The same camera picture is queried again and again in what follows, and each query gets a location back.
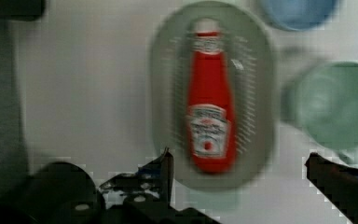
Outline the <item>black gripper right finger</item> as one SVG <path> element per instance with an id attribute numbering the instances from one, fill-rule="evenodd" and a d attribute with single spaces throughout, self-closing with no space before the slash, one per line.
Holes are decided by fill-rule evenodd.
<path id="1" fill-rule="evenodd" d="M 358 224 L 358 169 L 310 153 L 305 162 L 307 179 L 349 221 Z"/>

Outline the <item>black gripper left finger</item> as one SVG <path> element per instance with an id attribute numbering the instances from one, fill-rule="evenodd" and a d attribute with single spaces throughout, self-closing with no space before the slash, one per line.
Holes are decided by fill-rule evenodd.
<path id="1" fill-rule="evenodd" d="M 165 147 L 135 173 L 113 176 L 98 187 L 103 196 L 101 224 L 221 224 L 201 211 L 171 206 L 173 155 Z"/>

